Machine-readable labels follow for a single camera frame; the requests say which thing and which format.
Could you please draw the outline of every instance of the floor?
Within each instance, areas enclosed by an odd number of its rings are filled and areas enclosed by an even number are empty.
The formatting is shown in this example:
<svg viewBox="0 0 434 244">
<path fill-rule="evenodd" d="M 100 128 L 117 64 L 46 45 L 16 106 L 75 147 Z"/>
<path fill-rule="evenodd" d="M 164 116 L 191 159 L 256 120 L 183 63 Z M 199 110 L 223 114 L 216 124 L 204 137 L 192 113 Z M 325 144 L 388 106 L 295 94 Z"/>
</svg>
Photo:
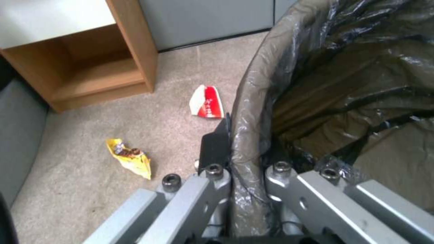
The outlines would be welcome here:
<svg viewBox="0 0 434 244">
<path fill-rule="evenodd" d="M 194 173 L 202 135 L 219 123 L 188 108 L 200 85 L 216 86 L 230 112 L 266 33 L 161 53 L 155 93 L 61 114 L 49 112 L 34 166 L 12 207 L 20 243 L 80 243 L 138 188 L 172 172 Z M 152 180 L 123 168 L 105 140 L 122 138 L 151 158 Z"/>
</svg>

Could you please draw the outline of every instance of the crushed paper cup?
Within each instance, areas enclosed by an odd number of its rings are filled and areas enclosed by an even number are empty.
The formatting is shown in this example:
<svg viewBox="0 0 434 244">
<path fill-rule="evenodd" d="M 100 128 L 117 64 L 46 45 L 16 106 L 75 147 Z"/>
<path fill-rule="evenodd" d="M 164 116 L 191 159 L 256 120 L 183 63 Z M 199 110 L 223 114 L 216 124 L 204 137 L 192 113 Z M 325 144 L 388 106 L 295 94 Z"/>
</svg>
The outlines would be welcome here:
<svg viewBox="0 0 434 244">
<path fill-rule="evenodd" d="M 223 106 L 215 86 L 200 85 L 190 99 L 192 115 L 203 118 L 224 118 Z"/>
</svg>

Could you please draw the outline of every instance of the plastic bin liner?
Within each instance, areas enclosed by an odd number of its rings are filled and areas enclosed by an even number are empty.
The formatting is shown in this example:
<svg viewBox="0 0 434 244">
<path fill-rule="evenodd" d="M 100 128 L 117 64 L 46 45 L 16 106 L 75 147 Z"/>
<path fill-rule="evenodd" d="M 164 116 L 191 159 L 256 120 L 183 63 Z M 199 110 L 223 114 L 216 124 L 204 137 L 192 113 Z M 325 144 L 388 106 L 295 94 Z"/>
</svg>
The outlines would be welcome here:
<svg viewBox="0 0 434 244">
<path fill-rule="evenodd" d="M 277 146 L 298 172 L 333 155 L 432 209 L 433 37 L 432 0 L 294 4 L 237 91 L 231 234 L 278 233 L 263 184 L 266 153 Z"/>
</svg>

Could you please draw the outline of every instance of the bolt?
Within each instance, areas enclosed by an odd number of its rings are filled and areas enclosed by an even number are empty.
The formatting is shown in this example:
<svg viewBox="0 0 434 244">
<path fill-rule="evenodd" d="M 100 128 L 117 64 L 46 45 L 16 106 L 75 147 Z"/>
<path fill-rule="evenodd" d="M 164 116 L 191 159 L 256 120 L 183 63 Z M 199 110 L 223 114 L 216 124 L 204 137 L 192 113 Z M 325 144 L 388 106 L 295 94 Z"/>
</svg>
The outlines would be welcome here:
<svg viewBox="0 0 434 244">
<path fill-rule="evenodd" d="M 181 188 L 181 176 L 177 174 L 168 174 L 164 176 L 161 184 L 166 192 L 176 192 Z"/>
<path fill-rule="evenodd" d="M 207 178 L 220 180 L 223 178 L 223 167 L 219 164 L 211 164 L 205 168 Z"/>
<path fill-rule="evenodd" d="M 285 161 L 279 161 L 273 164 L 273 172 L 276 174 L 289 174 L 291 172 L 291 165 Z"/>
<path fill-rule="evenodd" d="M 341 178 L 339 173 L 333 168 L 323 168 L 321 171 L 319 171 L 319 174 L 333 185 L 337 185 L 339 179 Z"/>
<path fill-rule="evenodd" d="M 199 171 L 199 159 L 196 159 L 196 160 L 194 161 L 194 170 L 195 170 L 196 172 Z"/>
</svg>

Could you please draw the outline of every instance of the wooden cabinet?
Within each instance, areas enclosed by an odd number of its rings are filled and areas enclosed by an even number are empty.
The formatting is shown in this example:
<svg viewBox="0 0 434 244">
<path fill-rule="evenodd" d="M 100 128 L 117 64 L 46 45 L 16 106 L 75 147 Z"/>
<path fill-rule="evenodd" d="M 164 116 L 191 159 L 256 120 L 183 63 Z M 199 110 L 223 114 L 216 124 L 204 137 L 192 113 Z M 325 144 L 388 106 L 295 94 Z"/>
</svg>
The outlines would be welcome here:
<svg viewBox="0 0 434 244">
<path fill-rule="evenodd" d="M 115 24 L 0 50 L 58 112 L 154 90 L 158 54 L 138 0 L 107 5 Z"/>
</svg>

